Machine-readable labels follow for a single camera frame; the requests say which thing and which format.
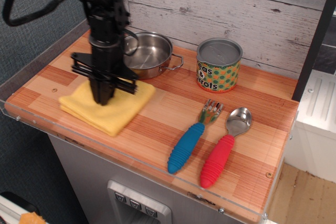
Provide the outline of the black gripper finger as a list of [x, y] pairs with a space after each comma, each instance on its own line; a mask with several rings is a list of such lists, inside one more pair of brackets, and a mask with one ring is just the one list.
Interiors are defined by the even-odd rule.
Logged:
[[113, 83], [103, 82], [101, 84], [101, 105], [106, 105], [113, 97], [115, 88], [116, 86]]
[[101, 90], [102, 82], [100, 80], [97, 80], [96, 78], [89, 78], [89, 81], [94, 101], [96, 103], [104, 103]]

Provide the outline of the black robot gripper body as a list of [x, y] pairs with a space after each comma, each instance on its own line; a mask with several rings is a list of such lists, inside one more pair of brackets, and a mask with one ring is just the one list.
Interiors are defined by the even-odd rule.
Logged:
[[74, 52], [72, 69], [88, 78], [115, 84], [115, 89], [136, 92], [138, 75], [123, 61], [123, 40], [113, 43], [91, 39], [91, 53]]

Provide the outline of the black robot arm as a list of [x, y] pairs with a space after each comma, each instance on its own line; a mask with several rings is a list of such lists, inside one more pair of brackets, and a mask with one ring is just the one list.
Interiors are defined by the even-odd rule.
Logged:
[[126, 29], [130, 14], [123, 0], [80, 0], [90, 27], [91, 53], [74, 52], [72, 69], [90, 81], [93, 99], [106, 105], [116, 89], [134, 94], [138, 75], [124, 63], [125, 34], [137, 38]]

